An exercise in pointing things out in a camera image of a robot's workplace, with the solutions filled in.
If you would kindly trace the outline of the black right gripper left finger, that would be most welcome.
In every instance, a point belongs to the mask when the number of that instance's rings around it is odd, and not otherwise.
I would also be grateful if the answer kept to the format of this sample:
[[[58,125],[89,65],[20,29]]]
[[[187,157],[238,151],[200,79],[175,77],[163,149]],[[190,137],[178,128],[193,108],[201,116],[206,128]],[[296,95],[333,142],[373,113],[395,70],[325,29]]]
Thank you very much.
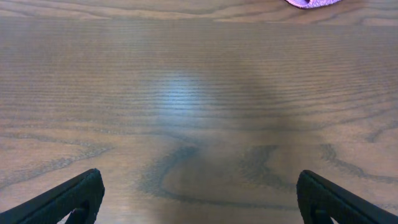
[[[98,169],[76,177],[1,213],[1,224],[94,224],[105,187]]]

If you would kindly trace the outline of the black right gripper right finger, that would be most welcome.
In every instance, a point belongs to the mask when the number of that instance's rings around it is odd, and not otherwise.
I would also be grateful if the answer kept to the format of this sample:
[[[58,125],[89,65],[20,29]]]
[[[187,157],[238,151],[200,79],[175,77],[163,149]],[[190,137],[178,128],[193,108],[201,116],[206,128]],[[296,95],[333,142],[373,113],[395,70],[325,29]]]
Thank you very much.
[[[296,189],[304,224],[397,224],[396,215],[310,170],[301,171]]]

